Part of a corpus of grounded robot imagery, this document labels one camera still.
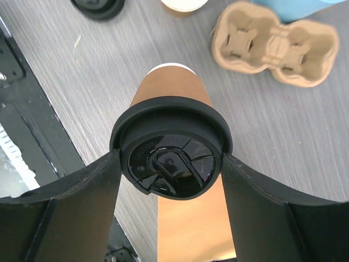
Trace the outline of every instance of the floor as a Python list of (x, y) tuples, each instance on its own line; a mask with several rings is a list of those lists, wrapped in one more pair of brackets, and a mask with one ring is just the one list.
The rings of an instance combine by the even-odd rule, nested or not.
[[(349, 200), (349, 2), (311, 17), (336, 26), (341, 49), (328, 79), (309, 89), (214, 62), (209, 35), (229, 3), (210, 0), (175, 19), (159, 0), (128, 0), (119, 17), (96, 23), (68, 0), (0, 0), (0, 16), (86, 163), (108, 151), (112, 126), (147, 72), (178, 62), (206, 85), (231, 128), (236, 157), (296, 189)], [(123, 179), (115, 214), (142, 261), (156, 261), (157, 198)]]

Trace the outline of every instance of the gray floor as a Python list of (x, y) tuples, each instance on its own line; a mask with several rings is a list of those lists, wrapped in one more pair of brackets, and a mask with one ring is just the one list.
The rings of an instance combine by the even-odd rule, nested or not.
[[(107, 152), (112, 126), (144, 75), (179, 62), (202, 78), (229, 123), (236, 157), (296, 189), (349, 200), (349, 2), (312, 16), (336, 26), (341, 49), (329, 78), (310, 89), (280, 84), (268, 71), (219, 68), (209, 34), (231, 2), (210, 0), (174, 19), (159, 0), (128, 0), (119, 17), (95, 23), (68, 0), (0, 0), (0, 16), (86, 163)], [(123, 180), (116, 216), (142, 260), (156, 261), (156, 197)]]

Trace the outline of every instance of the table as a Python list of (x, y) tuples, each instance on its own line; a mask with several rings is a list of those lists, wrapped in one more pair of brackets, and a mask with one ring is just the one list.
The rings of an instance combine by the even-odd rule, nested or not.
[[(202, 79), (236, 157), (306, 193), (349, 200), (349, 2), (311, 17), (338, 29), (341, 48), (328, 79), (310, 89), (214, 62), (209, 34), (231, 2), (209, 1), (176, 19), (159, 0), (128, 0), (120, 16), (98, 23), (68, 0), (0, 0), (0, 16), (86, 164), (108, 151), (112, 126), (148, 71), (178, 62)], [(142, 261), (156, 261), (157, 198), (122, 179), (115, 214)]]

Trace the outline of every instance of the cardboard cup holder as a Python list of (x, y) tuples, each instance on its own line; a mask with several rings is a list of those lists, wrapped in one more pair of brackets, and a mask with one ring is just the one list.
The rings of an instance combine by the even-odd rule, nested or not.
[(247, 2), (223, 11), (212, 41), (221, 67), (247, 74), (268, 68), (280, 82), (300, 87), (324, 81), (338, 49), (332, 26), (310, 20), (284, 25), (271, 10)]

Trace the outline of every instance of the tabletop surface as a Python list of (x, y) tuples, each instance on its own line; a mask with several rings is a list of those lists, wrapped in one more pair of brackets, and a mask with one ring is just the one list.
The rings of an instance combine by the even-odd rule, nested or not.
[[(341, 48), (327, 80), (308, 89), (214, 62), (209, 35), (231, 2), (211, 0), (177, 19), (159, 0), (127, 1), (117, 18), (98, 23), (69, 0), (0, 0), (0, 16), (86, 164), (108, 151), (113, 124), (149, 70), (178, 62), (202, 79), (237, 158), (306, 193), (349, 200), (349, 2), (311, 17), (337, 28)], [(156, 261), (157, 198), (123, 178), (115, 214), (142, 261)]]

